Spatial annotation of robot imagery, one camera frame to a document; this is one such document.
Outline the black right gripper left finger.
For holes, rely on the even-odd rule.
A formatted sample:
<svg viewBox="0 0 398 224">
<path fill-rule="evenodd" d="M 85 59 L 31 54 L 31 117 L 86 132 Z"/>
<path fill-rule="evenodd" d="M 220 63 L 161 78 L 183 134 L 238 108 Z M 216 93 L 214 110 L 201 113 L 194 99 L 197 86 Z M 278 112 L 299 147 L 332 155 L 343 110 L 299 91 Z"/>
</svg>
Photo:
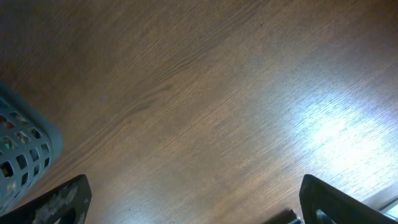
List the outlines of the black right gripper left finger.
<svg viewBox="0 0 398 224">
<path fill-rule="evenodd" d="M 88 178 L 80 174 L 1 216 L 1 224 L 84 224 L 91 198 Z"/>
</svg>

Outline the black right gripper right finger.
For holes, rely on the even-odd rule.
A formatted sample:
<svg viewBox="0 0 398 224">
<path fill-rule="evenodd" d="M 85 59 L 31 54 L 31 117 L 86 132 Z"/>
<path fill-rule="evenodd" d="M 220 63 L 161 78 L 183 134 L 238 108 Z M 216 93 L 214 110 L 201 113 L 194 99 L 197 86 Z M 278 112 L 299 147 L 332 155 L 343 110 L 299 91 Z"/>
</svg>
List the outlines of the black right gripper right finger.
<svg viewBox="0 0 398 224">
<path fill-rule="evenodd" d="M 299 198 L 306 224 L 322 222 L 318 211 L 335 223 L 397 224 L 397 221 L 310 174 L 303 177 Z"/>
</svg>

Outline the grey plastic basket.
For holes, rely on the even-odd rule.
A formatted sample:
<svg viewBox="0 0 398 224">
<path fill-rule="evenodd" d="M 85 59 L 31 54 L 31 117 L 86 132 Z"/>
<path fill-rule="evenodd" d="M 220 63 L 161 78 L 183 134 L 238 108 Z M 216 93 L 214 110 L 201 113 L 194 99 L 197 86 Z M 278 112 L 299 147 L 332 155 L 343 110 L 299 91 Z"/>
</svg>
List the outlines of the grey plastic basket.
<svg viewBox="0 0 398 224">
<path fill-rule="evenodd" d="M 50 169 L 62 148 L 60 131 L 1 82 L 1 215 Z"/>
</svg>

